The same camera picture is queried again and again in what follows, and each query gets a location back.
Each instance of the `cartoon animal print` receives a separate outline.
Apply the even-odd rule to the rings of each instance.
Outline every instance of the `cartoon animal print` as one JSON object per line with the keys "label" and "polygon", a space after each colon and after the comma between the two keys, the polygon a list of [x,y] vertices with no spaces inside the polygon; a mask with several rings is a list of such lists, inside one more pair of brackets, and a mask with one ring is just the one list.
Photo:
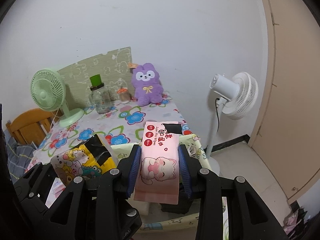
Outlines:
{"label": "cartoon animal print", "polygon": [[84,149],[72,149],[67,151],[62,157],[65,160],[78,160],[81,164],[85,164],[90,160],[90,157],[85,153]]}
{"label": "cartoon animal print", "polygon": [[87,176],[88,179],[99,177],[102,174],[102,169],[98,168],[97,165],[89,166],[89,167],[83,166],[82,169],[83,169],[82,176]]}
{"label": "cartoon animal print", "polygon": [[68,166],[70,165],[69,167],[72,169],[73,175],[82,175],[83,174],[83,169],[81,167],[81,163],[78,160],[73,160],[71,163],[67,163],[67,165]]}
{"label": "cartoon animal print", "polygon": [[51,159],[51,164],[54,168],[63,168],[65,164],[70,167],[72,165],[72,161],[65,160],[63,156],[57,155]]}
{"label": "cartoon animal print", "polygon": [[62,169],[65,171],[65,173],[71,173],[72,169],[69,167],[66,163],[64,163]]}
{"label": "cartoon animal print", "polygon": [[57,173],[58,177],[61,179],[62,183],[64,185],[66,185],[67,184],[67,175],[66,175],[66,172],[64,171],[64,169],[55,168],[54,170]]}
{"label": "cartoon animal print", "polygon": [[66,173],[67,176],[67,184],[69,184],[76,177],[72,173]]}
{"label": "cartoon animal print", "polygon": [[176,175],[174,174],[174,165],[176,163],[176,160],[164,157],[158,157],[157,159],[150,157],[144,158],[140,171],[142,182],[147,185],[151,185],[152,179],[156,179],[157,181],[175,179]]}
{"label": "cartoon animal print", "polygon": [[115,71],[118,71],[121,74],[125,74],[128,71],[128,65],[125,61],[122,61],[116,65]]}

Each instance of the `white floor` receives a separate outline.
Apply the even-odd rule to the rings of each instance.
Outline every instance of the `white floor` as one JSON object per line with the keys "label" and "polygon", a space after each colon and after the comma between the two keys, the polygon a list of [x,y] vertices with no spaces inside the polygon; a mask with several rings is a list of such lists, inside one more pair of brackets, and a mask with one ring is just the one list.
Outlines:
{"label": "white floor", "polygon": [[245,142],[211,154],[220,165],[220,175],[228,179],[244,177],[272,211],[279,223],[291,209],[280,185],[256,152]]}

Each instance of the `blue flower pattern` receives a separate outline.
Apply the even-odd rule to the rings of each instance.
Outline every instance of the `blue flower pattern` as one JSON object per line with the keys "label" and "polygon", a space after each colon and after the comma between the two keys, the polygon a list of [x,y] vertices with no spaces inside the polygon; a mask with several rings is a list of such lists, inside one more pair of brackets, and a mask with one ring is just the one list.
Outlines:
{"label": "blue flower pattern", "polygon": [[170,103],[170,101],[168,99],[163,99],[161,103],[167,105],[168,103]]}
{"label": "blue flower pattern", "polygon": [[184,131],[184,130],[190,130],[190,128],[189,128],[189,126],[187,124],[184,124],[182,126],[182,131]]}
{"label": "blue flower pattern", "polygon": [[67,143],[67,138],[63,138],[56,142],[54,145],[57,149],[59,149],[61,146],[65,145]]}
{"label": "blue flower pattern", "polygon": [[140,111],[134,112],[131,115],[128,115],[125,119],[128,121],[128,124],[135,124],[143,121],[143,117],[145,116],[145,113],[142,113]]}
{"label": "blue flower pattern", "polygon": [[79,141],[84,141],[87,140],[91,137],[91,135],[93,134],[93,130],[90,128],[87,128],[86,130],[83,130],[78,137]]}
{"label": "blue flower pattern", "polygon": [[46,139],[44,139],[42,142],[41,142],[41,144],[39,145],[39,148],[38,149],[41,149],[42,147],[44,147],[44,145],[45,145],[45,143],[47,142],[47,138]]}
{"label": "blue flower pattern", "polygon": [[84,108],[83,110],[84,110],[84,111],[87,111],[87,110],[89,110],[89,109],[93,110],[93,109],[94,109],[94,106],[86,107],[86,108]]}
{"label": "blue flower pattern", "polygon": [[110,141],[111,141],[111,145],[115,145],[115,144],[129,143],[130,139],[127,138],[123,133],[121,133],[118,136],[112,137]]}

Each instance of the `yellow snack bag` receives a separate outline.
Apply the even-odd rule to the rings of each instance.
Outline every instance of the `yellow snack bag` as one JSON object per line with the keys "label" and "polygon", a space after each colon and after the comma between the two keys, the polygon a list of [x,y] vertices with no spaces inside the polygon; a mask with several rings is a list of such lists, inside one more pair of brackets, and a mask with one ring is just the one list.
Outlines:
{"label": "yellow snack bag", "polygon": [[116,168],[118,158],[103,136],[95,134],[72,149],[51,159],[51,164],[63,184],[75,177],[93,179]]}

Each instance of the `green patterned board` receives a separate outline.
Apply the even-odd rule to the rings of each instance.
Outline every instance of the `green patterned board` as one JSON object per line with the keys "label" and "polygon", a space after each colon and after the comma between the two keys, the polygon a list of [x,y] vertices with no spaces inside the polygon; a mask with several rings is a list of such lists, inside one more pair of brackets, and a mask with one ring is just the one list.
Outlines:
{"label": "green patterned board", "polygon": [[121,86],[128,88],[130,94],[134,95],[131,85],[132,74],[128,68],[130,62],[131,48],[127,47],[86,58],[58,70],[67,87],[66,100],[69,108],[90,106],[90,77],[97,74],[101,75],[102,82],[109,89],[112,101],[119,100],[116,92]]}

